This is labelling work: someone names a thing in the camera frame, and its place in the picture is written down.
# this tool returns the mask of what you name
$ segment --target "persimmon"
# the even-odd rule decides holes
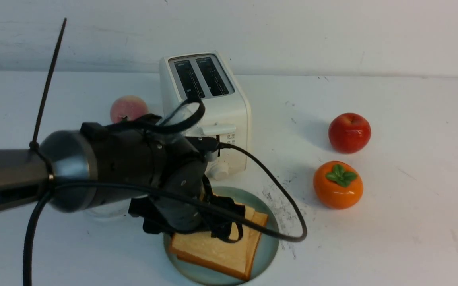
[[[321,165],[314,173],[313,183],[319,200],[332,209],[352,207],[363,194],[363,181],[358,172],[339,161]]]

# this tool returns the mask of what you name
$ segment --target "white toaster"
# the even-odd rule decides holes
[[[214,137],[218,141],[250,149],[250,105],[218,52],[166,56],[160,60],[160,87],[164,114],[170,114],[190,96],[200,97],[206,107],[198,124],[183,133],[184,136]],[[177,123],[196,111],[192,104],[171,119]],[[209,162],[206,175],[223,180],[230,174],[245,170],[247,157],[234,150],[224,149],[215,161]]]

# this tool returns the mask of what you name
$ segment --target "peach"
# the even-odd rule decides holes
[[[111,106],[111,121],[113,123],[123,120],[131,121],[148,113],[149,110],[144,100],[133,95],[123,96]]]

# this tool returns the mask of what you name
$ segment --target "white table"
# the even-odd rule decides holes
[[[0,148],[27,147],[45,78],[0,72]],[[309,228],[304,242],[281,243],[269,270],[249,285],[458,285],[458,79],[238,79],[253,109],[252,152],[294,196]],[[156,74],[54,74],[40,141],[83,121],[109,123],[109,107],[123,95],[142,96],[161,113]],[[362,114],[372,126],[369,145],[353,155],[333,152],[327,141],[329,122],[343,112]],[[314,170],[330,160],[363,178],[363,198],[348,210],[325,208],[313,192]],[[282,231],[299,233],[291,208],[255,164],[218,184],[264,198]],[[32,208],[0,213],[0,286],[21,285]],[[35,239],[35,285],[192,285],[167,260],[162,237],[141,226],[142,219],[100,223],[46,207]]]

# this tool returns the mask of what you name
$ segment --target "toaster slot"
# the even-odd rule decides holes
[[[199,80],[192,68],[189,60],[178,60],[174,62],[174,67],[178,72],[178,76],[183,85],[187,98],[205,98]]]
[[[196,62],[212,96],[229,94],[229,90],[211,57],[196,58]]]

